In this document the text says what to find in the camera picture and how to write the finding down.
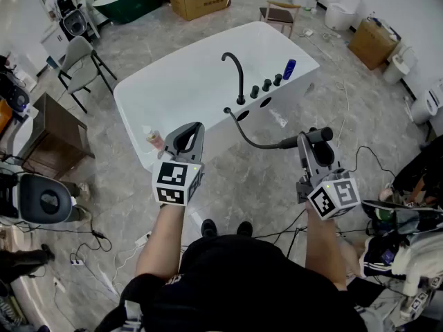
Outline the white bathtub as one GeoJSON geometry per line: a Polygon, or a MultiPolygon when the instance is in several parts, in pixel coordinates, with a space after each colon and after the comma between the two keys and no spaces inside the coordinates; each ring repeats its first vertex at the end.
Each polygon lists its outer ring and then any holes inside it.
{"type": "Polygon", "coordinates": [[[318,63],[301,47],[270,25],[254,21],[207,37],[142,68],[120,82],[114,97],[139,161],[151,170],[157,150],[142,126],[162,137],[189,122],[205,127],[203,161],[222,154],[245,133],[252,136],[270,127],[273,113],[287,115],[314,81],[318,63]],[[245,104],[236,103],[238,72],[234,54],[244,72],[245,104]],[[296,67],[288,80],[274,86],[290,59],[296,67]],[[265,79],[272,85],[262,90],[265,79]],[[252,99],[252,86],[259,86],[252,99]]]}

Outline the closed cardboard box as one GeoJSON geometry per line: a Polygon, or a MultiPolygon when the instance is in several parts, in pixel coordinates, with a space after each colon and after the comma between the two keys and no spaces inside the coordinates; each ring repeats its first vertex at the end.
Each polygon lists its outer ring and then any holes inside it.
{"type": "Polygon", "coordinates": [[[348,48],[372,71],[387,60],[400,41],[401,37],[380,21],[362,19],[348,48]]]}

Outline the grey chair black legs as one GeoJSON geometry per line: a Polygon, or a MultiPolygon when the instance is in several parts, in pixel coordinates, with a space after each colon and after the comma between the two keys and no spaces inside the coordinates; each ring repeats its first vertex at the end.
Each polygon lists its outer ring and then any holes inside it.
{"type": "Polygon", "coordinates": [[[105,69],[112,78],[115,80],[118,79],[111,69],[99,57],[94,47],[84,37],[77,36],[69,42],[66,48],[64,61],[60,66],[57,78],[62,83],[65,91],[73,98],[84,113],[87,113],[87,110],[77,99],[75,92],[85,90],[86,92],[90,93],[91,90],[87,86],[98,76],[102,78],[109,91],[113,93],[113,89],[103,74],[102,68],[105,69]],[[85,59],[90,59],[92,61],[92,67],[85,68],[84,66],[81,66],[78,70],[73,72],[72,75],[69,75],[69,71],[74,67],[74,65],[78,62],[83,62],[85,59]]]}

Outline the person's right forearm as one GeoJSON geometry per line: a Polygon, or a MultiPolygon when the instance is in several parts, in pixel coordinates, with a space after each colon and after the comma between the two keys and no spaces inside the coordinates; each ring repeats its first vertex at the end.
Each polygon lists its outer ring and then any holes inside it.
{"type": "Polygon", "coordinates": [[[335,221],[323,221],[309,201],[306,202],[306,211],[305,267],[328,278],[340,291],[346,291],[346,266],[338,244],[335,221]]]}

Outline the white toilet with black lid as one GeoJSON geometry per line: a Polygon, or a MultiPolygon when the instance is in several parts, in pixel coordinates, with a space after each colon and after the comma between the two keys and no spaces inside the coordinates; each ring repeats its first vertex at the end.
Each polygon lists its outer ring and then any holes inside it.
{"type": "Polygon", "coordinates": [[[76,194],[68,185],[39,174],[20,173],[12,188],[12,205],[26,223],[50,225],[79,221],[76,194]]]}

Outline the white round toilet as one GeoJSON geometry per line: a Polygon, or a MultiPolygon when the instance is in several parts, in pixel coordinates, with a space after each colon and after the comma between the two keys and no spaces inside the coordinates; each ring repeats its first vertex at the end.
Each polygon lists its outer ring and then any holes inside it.
{"type": "Polygon", "coordinates": [[[354,18],[361,0],[337,0],[331,2],[325,13],[325,25],[335,31],[347,30],[354,18]]]}

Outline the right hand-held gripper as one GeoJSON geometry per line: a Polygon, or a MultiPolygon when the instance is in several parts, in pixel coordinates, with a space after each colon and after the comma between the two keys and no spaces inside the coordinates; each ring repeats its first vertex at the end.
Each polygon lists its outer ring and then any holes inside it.
{"type": "Polygon", "coordinates": [[[311,144],[301,132],[297,144],[302,168],[309,179],[301,178],[296,183],[299,203],[310,202],[322,221],[342,216],[361,204],[355,179],[348,170],[339,168],[340,159],[332,140],[311,144]]]}

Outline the wooden chair brown seat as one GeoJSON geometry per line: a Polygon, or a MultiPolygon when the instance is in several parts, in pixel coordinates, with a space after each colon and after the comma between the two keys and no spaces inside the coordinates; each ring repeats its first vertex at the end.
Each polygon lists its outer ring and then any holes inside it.
{"type": "Polygon", "coordinates": [[[259,8],[259,20],[270,24],[281,25],[280,32],[282,34],[284,33],[284,28],[288,26],[289,34],[287,37],[291,39],[296,18],[301,8],[302,7],[300,5],[293,5],[290,3],[282,3],[277,1],[267,1],[267,7],[259,8]]]}

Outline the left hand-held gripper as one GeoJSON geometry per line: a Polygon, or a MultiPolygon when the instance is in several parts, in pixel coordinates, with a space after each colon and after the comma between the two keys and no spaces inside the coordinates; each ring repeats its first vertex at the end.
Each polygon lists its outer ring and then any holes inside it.
{"type": "Polygon", "coordinates": [[[187,206],[201,184],[205,127],[190,122],[169,133],[152,171],[152,189],[161,205],[187,206]]]}

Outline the black curved faucet spout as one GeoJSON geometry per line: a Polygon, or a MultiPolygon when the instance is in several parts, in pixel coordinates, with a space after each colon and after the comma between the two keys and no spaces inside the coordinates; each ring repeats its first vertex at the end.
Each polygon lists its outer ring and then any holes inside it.
{"type": "Polygon", "coordinates": [[[221,60],[224,62],[226,60],[226,58],[229,57],[232,59],[232,61],[234,62],[236,68],[237,68],[237,72],[238,72],[238,95],[237,95],[237,99],[236,99],[236,103],[238,105],[243,105],[245,104],[245,97],[244,97],[244,72],[243,72],[243,68],[242,65],[240,64],[238,58],[230,53],[230,52],[225,52],[222,57],[221,60]]]}

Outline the brown wooden table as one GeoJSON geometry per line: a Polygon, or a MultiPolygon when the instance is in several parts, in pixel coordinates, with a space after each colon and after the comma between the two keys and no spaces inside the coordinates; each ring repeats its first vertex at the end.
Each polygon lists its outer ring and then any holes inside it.
{"type": "Polygon", "coordinates": [[[39,113],[32,133],[17,155],[22,169],[58,180],[85,157],[95,158],[83,122],[47,93],[34,107],[39,113]]]}

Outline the person's left forearm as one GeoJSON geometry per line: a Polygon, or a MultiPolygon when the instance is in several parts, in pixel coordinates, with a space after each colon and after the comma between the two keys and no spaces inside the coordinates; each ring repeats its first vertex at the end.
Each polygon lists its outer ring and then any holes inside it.
{"type": "Polygon", "coordinates": [[[165,205],[160,209],[152,233],[138,256],[135,276],[151,274],[169,280],[179,271],[185,208],[165,205]]]}

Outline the person's black clothed body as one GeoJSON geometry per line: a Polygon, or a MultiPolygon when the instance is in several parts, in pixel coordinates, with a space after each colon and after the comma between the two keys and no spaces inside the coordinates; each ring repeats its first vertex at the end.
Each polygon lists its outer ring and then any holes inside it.
{"type": "Polygon", "coordinates": [[[176,275],[139,275],[121,301],[140,306],[145,332],[367,332],[345,291],[237,234],[198,239],[176,275]]]}

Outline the dark green tub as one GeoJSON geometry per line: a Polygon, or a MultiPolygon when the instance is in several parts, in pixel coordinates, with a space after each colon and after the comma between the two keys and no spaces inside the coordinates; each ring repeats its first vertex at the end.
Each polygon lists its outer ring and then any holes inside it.
{"type": "Polygon", "coordinates": [[[163,0],[96,0],[92,6],[115,24],[130,23],[160,8],[163,0]]]}

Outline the pink pump bottle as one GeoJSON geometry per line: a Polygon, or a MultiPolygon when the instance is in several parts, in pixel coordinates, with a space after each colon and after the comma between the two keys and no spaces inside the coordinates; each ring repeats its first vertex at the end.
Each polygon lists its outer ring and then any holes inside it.
{"type": "Polygon", "coordinates": [[[150,126],[143,125],[142,126],[143,135],[146,141],[151,144],[155,149],[162,150],[164,146],[164,140],[161,137],[159,131],[154,130],[150,126]]]}

